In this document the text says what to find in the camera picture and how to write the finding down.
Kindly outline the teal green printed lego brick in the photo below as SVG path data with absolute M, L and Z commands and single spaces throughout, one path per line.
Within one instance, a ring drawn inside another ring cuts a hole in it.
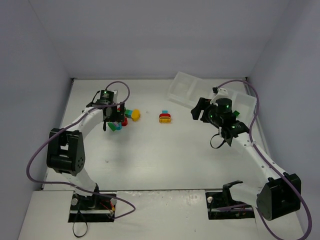
M 121 122 L 108 122 L 107 125 L 113 132 L 120 131 L 123 128 Z

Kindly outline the red rounded lego brick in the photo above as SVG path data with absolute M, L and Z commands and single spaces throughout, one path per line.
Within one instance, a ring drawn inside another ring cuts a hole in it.
M 125 127 L 125 126 L 128 125 L 128 119 L 127 119 L 126 117 L 124 118 L 124 121 L 121 123 L 121 125 L 122 125 L 123 127 Z

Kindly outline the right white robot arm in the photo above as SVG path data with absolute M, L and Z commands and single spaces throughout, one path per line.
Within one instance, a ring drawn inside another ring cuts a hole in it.
M 201 97 L 190 111 L 194 120 L 200 120 L 217 128 L 222 143 L 235 149 L 245 160 L 256 164 L 260 170 L 260 186 L 254 187 L 236 180 L 226 183 L 222 193 L 230 208 L 239 202 L 257 208 L 267 221 L 296 212 L 301 208 L 301 180 L 277 166 L 266 153 L 254 143 L 250 129 L 232 111 L 232 100 L 219 98 L 214 103 Z

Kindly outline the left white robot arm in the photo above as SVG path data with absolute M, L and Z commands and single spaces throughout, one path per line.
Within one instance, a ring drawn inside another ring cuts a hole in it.
M 99 99 L 88 103 L 71 127 L 48 143 L 46 165 L 63 175 L 78 195 L 89 197 L 99 192 L 85 169 L 84 139 L 100 123 L 103 130 L 107 123 L 122 123 L 125 120 L 125 104 L 117 106 L 117 90 L 100 90 Z

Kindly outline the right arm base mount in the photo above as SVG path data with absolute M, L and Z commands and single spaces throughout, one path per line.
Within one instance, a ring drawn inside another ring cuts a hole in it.
M 240 180 L 226 183 L 221 191 L 206 191 L 206 207 L 209 220 L 254 219 L 253 208 L 232 198 L 230 188 L 242 184 Z

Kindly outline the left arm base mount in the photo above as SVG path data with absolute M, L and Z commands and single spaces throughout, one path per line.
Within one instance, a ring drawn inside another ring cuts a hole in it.
M 81 196 L 73 193 L 69 209 L 69 223 L 113 223 L 117 200 L 98 195 Z

